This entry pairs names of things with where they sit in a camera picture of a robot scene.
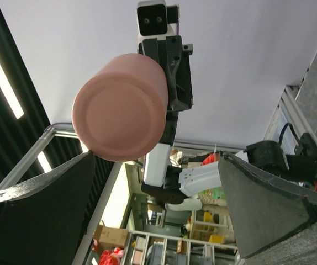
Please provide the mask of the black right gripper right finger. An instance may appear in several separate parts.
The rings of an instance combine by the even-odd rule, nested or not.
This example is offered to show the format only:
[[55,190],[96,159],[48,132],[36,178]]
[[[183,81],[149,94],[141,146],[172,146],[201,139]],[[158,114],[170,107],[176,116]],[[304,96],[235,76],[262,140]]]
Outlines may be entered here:
[[218,170],[245,264],[317,264],[317,191],[229,152]]

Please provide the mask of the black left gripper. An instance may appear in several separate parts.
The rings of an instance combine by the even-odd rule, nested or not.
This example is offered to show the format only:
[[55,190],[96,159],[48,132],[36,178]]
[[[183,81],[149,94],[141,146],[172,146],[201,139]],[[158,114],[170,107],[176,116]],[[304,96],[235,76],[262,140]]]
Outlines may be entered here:
[[189,57],[192,44],[183,44],[179,35],[163,40],[148,38],[139,42],[138,53],[156,61],[166,75],[169,112],[189,110],[193,105],[192,79]]

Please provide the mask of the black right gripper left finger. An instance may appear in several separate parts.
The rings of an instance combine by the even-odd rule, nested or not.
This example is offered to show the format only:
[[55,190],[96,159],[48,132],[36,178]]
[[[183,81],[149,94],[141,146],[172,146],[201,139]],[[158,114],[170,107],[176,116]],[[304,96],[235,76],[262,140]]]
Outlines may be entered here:
[[94,177],[87,152],[0,190],[0,264],[71,264]]

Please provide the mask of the pink plastic cup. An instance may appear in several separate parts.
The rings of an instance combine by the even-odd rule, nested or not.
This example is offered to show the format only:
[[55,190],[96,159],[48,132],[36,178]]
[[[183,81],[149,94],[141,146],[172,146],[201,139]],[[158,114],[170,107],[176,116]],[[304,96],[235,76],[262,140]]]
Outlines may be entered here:
[[166,122],[168,88],[161,66],[141,54],[107,63],[77,93],[74,130],[100,158],[124,162],[150,152]]

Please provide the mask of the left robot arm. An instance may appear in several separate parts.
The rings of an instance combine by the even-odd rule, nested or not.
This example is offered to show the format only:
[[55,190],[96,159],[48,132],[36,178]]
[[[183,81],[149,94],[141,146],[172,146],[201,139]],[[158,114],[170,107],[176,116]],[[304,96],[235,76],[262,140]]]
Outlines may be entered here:
[[171,165],[178,116],[193,106],[189,57],[191,44],[183,44],[179,35],[143,38],[138,52],[157,62],[165,72],[168,85],[166,123],[159,143],[144,158],[141,191],[163,203],[180,204],[204,190],[221,186],[218,163],[197,168]]

